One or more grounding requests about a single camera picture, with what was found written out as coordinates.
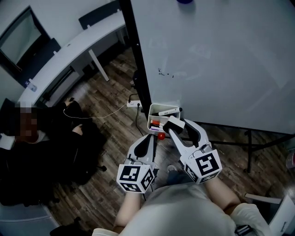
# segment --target black cable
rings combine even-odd
[[[138,94],[130,94],[129,99],[128,99],[128,102],[129,102],[129,103],[131,102],[131,96],[132,96],[132,95],[138,95]]]
[[[144,163],[144,162],[142,162],[142,161],[139,161],[139,160],[133,160],[132,158],[127,158],[128,160],[130,160],[130,161],[133,161],[133,162],[140,162],[140,163],[142,163],[143,165],[146,165],[146,163]]]
[[[139,130],[139,132],[142,134],[142,132],[140,131],[140,129],[137,126],[138,110],[139,110],[139,103],[137,104],[137,114],[136,114],[136,117],[135,117],[135,126],[137,127],[137,129]]]

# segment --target black and white pattern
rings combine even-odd
[[[206,175],[219,169],[218,164],[212,153],[195,159],[201,175]]]
[[[149,184],[152,182],[153,180],[153,174],[152,171],[149,169],[148,172],[146,173],[145,177],[142,179],[142,181],[140,182],[144,188],[144,190],[147,190]]]
[[[216,173],[214,173],[214,174],[212,174],[212,175],[209,175],[209,176],[207,176],[207,177],[205,177],[205,178],[202,178],[201,181],[200,181],[200,183],[203,183],[203,182],[205,182],[205,181],[207,181],[207,180],[209,180],[209,179],[213,179],[213,178],[216,177],[217,175],[218,175],[218,172],[216,172]]]
[[[137,184],[133,184],[133,183],[121,183],[123,188],[126,191],[131,191],[131,192],[140,192],[141,190],[139,189],[139,187],[137,186]]]
[[[187,174],[192,178],[192,180],[196,183],[198,180],[197,175],[192,171],[192,169],[190,169],[190,167],[188,165],[185,166],[185,171],[187,172]]]
[[[140,170],[139,166],[129,166],[129,165],[124,166],[120,180],[136,182],[138,178],[139,170]]]

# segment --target chair wheel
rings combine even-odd
[[[81,220],[81,218],[80,217],[76,217],[75,219],[74,219],[74,224],[79,224],[79,221]]]
[[[54,203],[59,203],[59,202],[60,202],[60,200],[59,200],[58,198],[53,198],[52,201],[53,201]]]
[[[99,166],[98,168],[101,169],[101,171],[105,172],[107,170],[107,168],[103,165],[103,166]]]

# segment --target power strip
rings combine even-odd
[[[127,107],[137,107],[137,104],[139,103],[139,107],[142,107],[142,103],[139,100],[134,101],[127,101]]]

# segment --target wire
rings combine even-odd
[[[128,102],[129,102],[129,103],[131,102],[131,96],[132,96],[132,95],[138,95],[138,94],[130,94],[129,99],[128,99]]]
[[[140,129],[137,126],[138,110],[139,110],[139,104],[137,104],[137,114],[136,114],[136,117],[135,117],[135,126],[137,127],[137,129],[139,130],[139,132],[142,134],[142,132],[140,131]]]
[[[142,161],[139,161],[139,160],[133,160],[133,159],[130,158],[130,157],[127,158],[127,159],[130,160],[130,161],[133,161],[133,163],[138,161],[138,162],[140,162],[141,164],[147,165],[146,163],[144,163],[144,162],[142,162]]]
[[[87,118],[80,118],[80,117],[73,117],[73,116],[68,116],[67,114],[65,114],[65,109],[64,109],[64,114],[67,116],[67,117],[70,117],[70,118],[76,118],[76,119],[103,119],[103,118],[106,118],[110,115],[113,115],[115,114],[116,112],[118,112],[119,110],[121,110],[126,104],[124,104],[123,106],[121,106],[118,110],[116,110],[115,112],[107,115],[107,116],[104,116],[104,117],[87,117]]]

